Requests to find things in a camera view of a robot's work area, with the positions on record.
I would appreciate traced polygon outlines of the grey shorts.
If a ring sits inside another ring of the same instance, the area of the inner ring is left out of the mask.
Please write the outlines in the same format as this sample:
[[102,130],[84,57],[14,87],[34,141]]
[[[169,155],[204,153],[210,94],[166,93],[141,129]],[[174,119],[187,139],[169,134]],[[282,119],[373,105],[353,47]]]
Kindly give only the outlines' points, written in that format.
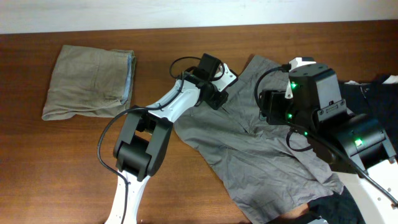
[[179,138],[214,170],[239,209],[253,223],[267,223],[296,207],[343,191],[329,165],[288,126],[259,119],[255,88],[283,90],[288,78],[277,64],[256,55],[213,110],[190,108],[175,122]]

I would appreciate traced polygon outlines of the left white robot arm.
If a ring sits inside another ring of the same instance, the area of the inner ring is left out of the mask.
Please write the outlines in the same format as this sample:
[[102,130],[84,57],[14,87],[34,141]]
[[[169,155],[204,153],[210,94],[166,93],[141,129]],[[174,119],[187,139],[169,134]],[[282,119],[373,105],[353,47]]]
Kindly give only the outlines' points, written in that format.
[[144,189],[163,163],[174,122],[201,100],[217,109],[228,97],[227,87],[237,79],[229,71],[218,72],[210,82],[184,73],[154,104],[124,111],[126,119],[113,152],[118,185],[107,223],[137,222]]

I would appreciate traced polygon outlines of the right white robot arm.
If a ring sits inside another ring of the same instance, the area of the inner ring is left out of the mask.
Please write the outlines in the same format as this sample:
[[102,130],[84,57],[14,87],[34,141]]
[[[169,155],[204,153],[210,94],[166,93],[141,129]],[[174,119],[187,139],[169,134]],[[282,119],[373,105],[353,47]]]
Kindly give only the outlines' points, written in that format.
[[397,152],[378,120],[350,113],[335,71],[322,63],[285,64],[266,71],[288,74],[286,90],[262,90],[254,97],[269,124],[321,145],[323,160],[340,172],[369,223],[397,223]]

